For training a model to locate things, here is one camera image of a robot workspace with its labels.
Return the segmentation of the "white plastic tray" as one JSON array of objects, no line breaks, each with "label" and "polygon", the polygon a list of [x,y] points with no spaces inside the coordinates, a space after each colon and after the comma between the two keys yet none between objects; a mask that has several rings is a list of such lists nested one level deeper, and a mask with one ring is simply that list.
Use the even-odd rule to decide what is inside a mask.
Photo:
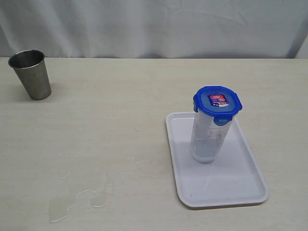
[{"label": "white plastic tray", "polygon": [[166,127],[176,190],[190,208],[257,205],[267,200],[269,190],[251,148],[235,119],[216,160],[195,161],[190,153],[194,112],[173,112]]}]

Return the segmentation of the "clear tall plastic container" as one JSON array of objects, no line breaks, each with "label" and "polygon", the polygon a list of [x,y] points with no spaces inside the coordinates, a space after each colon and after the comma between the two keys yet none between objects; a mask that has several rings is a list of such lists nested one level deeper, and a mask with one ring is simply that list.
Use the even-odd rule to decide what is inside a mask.
[{"label": "clear tall plastic container", "polygon": [[233,117],[217,118],[197,112],[190,142],[192,157],[199,163],[213,162],[225,140]]}]

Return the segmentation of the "stainless steel cup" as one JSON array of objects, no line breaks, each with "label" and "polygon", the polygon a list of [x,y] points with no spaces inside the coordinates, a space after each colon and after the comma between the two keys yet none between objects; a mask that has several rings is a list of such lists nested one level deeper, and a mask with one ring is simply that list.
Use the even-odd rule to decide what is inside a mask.
[{"label": "stainless steel cup", "polygon": [[45,55],[38,50],[20,51],[8,60],[29,97],[43,100],[51,95],[50,81],[45,65]]}]

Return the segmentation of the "blue container lid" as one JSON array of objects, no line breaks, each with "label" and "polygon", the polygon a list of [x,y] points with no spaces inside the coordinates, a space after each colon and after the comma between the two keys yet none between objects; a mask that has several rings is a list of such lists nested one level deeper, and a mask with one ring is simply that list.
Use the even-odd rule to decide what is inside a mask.
[{"label": "blue container lid", "polygon": [[196,113],[201,112],[213,118],[217,126],[224,126],[242,110],[243,106],[238,95],[223,86],[205,86],[193,97]]}]

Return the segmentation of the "white backdrop curtain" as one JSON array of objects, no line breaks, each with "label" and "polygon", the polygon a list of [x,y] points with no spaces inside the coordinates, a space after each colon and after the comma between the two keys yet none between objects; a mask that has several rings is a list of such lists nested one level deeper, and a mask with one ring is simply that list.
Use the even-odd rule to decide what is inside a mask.
[{"label": "white backdrop curtain", "polygon": [[3,0],[0,54],[307,58],[305,0]]}]

